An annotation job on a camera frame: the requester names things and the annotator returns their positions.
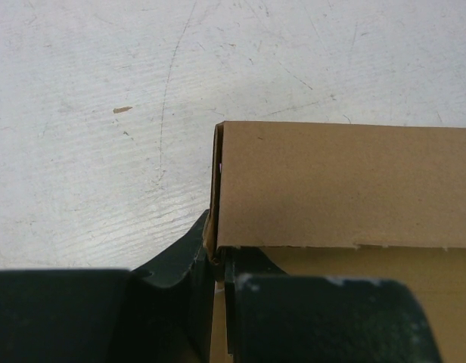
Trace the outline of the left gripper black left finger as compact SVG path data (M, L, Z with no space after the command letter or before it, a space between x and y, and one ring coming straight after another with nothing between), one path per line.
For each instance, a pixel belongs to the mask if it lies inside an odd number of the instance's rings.
M0 271L0 362L209 361L206 219L131 271Z

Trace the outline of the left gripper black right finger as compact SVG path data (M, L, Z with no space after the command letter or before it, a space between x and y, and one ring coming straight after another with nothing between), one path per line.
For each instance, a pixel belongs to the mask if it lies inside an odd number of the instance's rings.
M421 305L390 279L294 276L256 247L225 253L236 362L438 362Z

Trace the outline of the cardboard box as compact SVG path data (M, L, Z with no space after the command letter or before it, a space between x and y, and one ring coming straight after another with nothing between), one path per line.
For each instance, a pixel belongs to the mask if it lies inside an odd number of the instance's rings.
M225 253L256 247L294 276L407 286L441 359L466 362L466 129L223 122L203 243L220 287L212 360L227 350Z

